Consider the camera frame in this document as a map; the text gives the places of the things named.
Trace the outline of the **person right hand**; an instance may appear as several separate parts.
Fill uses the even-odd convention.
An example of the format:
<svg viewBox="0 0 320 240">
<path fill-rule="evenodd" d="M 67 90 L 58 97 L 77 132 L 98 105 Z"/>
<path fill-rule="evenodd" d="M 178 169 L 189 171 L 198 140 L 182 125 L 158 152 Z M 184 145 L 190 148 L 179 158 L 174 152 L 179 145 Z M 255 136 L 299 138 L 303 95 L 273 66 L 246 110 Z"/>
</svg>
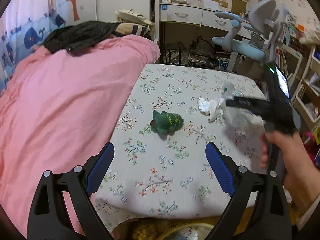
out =
<svg viewBox="0 0 320 240">
<path fill-rule="evenodd" d="M 276 144 L 283 153 L 287 189 L 300 213 L 304 213 L 319 195 L 319 170 L 314 166 L 298 133 L 293 136 L 278 131 L 260 137 L 263 152 L 260 167 L 268 163 L 268 143 Z"/>
</svg>

